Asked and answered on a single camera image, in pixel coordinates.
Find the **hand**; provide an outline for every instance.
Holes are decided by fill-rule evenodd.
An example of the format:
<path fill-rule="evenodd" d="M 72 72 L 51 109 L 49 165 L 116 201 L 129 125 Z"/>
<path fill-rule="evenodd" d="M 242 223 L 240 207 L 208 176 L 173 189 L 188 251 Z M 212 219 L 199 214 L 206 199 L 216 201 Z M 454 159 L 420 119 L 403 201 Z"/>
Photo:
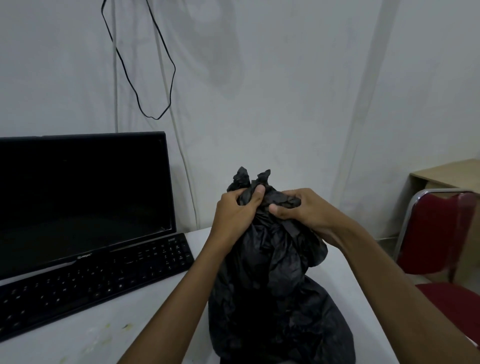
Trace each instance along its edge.
<path fill-rule="evenodd" d="M 318 234 L 336 233 L 338 229 L 354 223 L 347 215 L 326 202 L 310 188 L 283 191 L 283 193 L 299 198 L 301 205 L 296 208 L 284 208 L 271 204 L 268 210 L 278 218 L 294 218 Z"/>
<path fill-rule="evenodd" d="M 233 244 L 242 236 L 253 221 L 257 207 L 264 198 L 265 187 L 258 185 L 252 194 L 252 199 L 245 206 L 237 204 L 237 198 L 245 188 L 227 192 L 217 202 L 212 230 L 208 237 L 209 243 L 227 255 Z"/>

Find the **chair backrest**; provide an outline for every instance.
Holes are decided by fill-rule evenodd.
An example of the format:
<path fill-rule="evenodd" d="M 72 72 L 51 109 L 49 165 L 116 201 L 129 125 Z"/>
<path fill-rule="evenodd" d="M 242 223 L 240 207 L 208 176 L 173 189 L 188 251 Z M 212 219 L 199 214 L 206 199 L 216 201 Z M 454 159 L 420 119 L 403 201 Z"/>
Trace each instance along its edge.
<path fill-rule="evenodd" d="M 449 198 L 433 194 L 452 192 L 457 190 L 423 190 L 410 202 L 397 250 L 397 264 L 405 273 L 429 274 L 448 269 L 453 277 L 477 199 L 473 192 L 465 191 Z"/>

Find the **person's right arm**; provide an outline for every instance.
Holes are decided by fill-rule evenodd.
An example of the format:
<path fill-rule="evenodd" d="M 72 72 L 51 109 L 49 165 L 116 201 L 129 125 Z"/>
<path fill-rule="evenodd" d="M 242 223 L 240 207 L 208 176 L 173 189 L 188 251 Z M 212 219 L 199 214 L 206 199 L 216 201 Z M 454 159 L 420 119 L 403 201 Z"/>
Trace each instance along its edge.
<path fill-rule="evenodd" d="M 300 221 L 342 251 L 400 364 L 480 363 L 480 351 L 360 224 L 311 189 L 284 193 L 300 198 L 300 207 L 270 205 L 270 212 Z"/>

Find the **person's right thumb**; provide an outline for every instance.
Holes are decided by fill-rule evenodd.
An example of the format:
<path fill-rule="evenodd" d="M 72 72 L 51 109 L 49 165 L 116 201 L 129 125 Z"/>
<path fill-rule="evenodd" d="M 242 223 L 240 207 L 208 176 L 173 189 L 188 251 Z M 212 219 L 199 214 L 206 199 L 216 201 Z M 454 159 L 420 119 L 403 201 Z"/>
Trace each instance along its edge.
<path fill-rule="evenodd" d="M 281 218 L 282 220 L 285 220 L 287 218 L 295 218 L 296 210 L 296 208 L 285 208 L 282 206 L 277 206 L 275 204 L 271 204 L 268 207 L 268 211 L 270 211 L 271 214 L 275 215 L 278 218 Z"/>

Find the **person's right hand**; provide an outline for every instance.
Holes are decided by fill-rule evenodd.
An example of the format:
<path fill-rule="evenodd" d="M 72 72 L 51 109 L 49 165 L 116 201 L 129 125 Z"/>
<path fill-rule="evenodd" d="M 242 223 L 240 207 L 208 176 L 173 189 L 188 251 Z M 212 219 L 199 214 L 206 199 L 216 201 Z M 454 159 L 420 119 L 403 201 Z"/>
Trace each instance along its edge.
<path fill-rule="evenodd" d="M 343 212 L 322 199 L 310 188 L 283 191 L 288 196 L 301 200 L 295 208 L 285 208 L 271 204 L 270 213 L 281 219 L 294 218 L 318 234 L 331 234 L 349 227 L 354 221 Z"/>

